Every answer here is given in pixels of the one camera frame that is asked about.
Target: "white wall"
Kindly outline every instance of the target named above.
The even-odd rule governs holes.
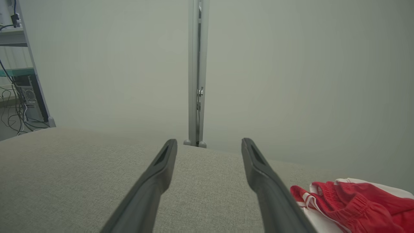
[[[20,0],[57,126],[188,138],[188,0]]]
[[[414,192],[413,3],[211,0],[207,148]]]

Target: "gray upholstery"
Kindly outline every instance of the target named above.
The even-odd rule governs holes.
[[[98,231],[163,144],[63,128],[1,141],[0,231]],[[268,162],[288,187],[339,178]],[[241,155],[179,145],[154,230],[263,230]]]

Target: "clothing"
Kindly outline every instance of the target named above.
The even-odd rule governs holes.
[[[348,178],[290,191],[318,232],[414,232],[414,196],[401,189]]]

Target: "metal shelf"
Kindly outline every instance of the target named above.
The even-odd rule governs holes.
[[[0,32],[0,46],[27,47],[23,28],[4,28]]]

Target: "computer tower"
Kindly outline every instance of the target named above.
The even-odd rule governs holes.
[[[24,98],[24,100],[20,100],[21,103],[25,103],[27,106],[27,120],[48,122],[48,114],[40,93],[36,75],[29,74],[14,76],[13,79],[16,83],[17,91]]]

